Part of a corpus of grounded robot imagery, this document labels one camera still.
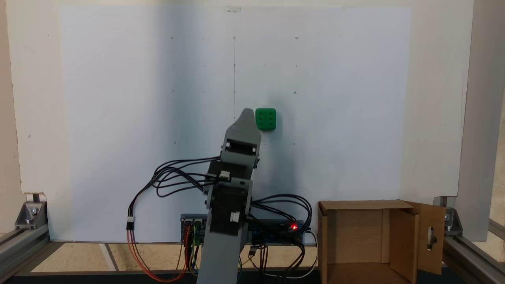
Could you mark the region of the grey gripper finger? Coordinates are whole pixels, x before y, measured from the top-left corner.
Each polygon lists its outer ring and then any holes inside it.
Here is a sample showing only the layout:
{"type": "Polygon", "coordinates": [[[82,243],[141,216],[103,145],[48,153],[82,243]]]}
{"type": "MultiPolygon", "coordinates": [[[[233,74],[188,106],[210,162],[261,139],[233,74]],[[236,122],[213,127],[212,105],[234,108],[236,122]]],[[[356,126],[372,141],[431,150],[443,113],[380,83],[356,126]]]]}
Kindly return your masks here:
{"type": "Polygon", "coordinates": [[[257,128],[254,111],[251,108],[244,108],[241,115],[226,130],[226,142],[228,140],[240,142],[260,142],[261,134],[257,128]]]}

